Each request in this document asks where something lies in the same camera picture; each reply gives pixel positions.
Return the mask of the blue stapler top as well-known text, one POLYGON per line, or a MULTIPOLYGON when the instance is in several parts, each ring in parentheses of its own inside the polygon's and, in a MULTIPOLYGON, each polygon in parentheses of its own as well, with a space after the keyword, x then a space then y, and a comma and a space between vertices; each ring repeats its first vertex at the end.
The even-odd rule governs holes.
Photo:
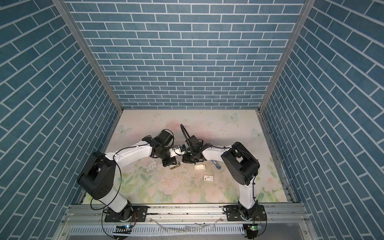
POLYGON ((211 160, 211 163, 214 165, 214 167, 217 169, 217 170, 221 170, 221 165, 215 161, 215 160, 211 160))

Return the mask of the beige stapler base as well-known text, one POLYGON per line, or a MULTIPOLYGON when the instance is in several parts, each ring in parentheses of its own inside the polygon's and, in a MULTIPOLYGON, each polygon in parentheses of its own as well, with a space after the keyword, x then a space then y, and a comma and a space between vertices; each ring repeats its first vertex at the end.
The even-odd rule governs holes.
POLYGON ((180 162, 177 162, 176 165, 173 165, 173 166, 170 167, 170 170, 174 170, 174 169, 176 169, 176 168, 178 168, 178 167, 180 167, 180 166, 181 166, 181 163, 180 163, 180 162))

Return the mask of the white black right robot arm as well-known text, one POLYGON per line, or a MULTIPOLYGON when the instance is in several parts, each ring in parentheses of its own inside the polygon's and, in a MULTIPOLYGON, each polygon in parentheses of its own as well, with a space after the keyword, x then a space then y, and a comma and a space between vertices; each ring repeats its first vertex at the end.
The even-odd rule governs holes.
POLYGON ((221 161, 239 184, 239 213, 244 220, 256 217, 258 201, 254 193, 254 181, 258 175, 260 163, 240 142, 230 147, 217 147, 204 144, 195 136, 187 136, 187 152, 183 155, 184 163, 202 161, 221 161))

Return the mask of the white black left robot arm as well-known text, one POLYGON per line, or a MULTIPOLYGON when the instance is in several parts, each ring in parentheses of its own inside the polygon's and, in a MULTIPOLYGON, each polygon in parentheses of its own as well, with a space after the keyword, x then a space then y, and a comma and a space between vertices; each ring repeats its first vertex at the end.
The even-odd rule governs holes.
POLYGON ((154 157, 161 159, 163 166, 175 165, 176 158, 171 156, 174 146, 174 134, 164 129, 156 137, 145 136, 138 143, 115 152, 90 154, 83 169, 79 173, 77 183, 94 199, 115 213, 123 220, 131 214, 131 203, 114 187, 116 172, 122 176, 123 168, 142 158, 154 157))

